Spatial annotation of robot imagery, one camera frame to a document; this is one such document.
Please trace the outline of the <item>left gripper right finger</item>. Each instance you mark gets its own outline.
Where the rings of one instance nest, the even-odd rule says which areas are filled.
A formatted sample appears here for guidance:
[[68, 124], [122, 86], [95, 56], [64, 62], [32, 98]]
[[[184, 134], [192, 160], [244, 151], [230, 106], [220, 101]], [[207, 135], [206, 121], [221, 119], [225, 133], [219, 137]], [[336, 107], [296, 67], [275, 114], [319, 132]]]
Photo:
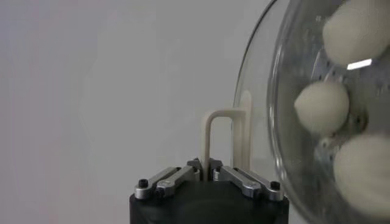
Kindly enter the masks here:
[[269, 181], [252, 171], [224, 166], [220, 160], [210, 159], [210, 179], [228, 181], [249, 198], [265, 198], [269, 201], [282, 201], [283, 191], [278, 181]]

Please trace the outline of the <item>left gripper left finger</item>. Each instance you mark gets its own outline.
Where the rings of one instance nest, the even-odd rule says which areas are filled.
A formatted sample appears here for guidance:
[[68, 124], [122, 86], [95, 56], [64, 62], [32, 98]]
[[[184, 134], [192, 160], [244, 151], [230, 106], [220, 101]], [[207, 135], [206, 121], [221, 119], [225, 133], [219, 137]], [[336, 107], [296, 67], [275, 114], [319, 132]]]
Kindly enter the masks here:
[[134, 197], [147, 200], [152, 197], [167, 198], [173, 196], [176, 190], [189, 181], [202, 179], [200, 160], [195, 158], [183, 167], [168, 167], [149, 179], [140, 179], [134, 189]]

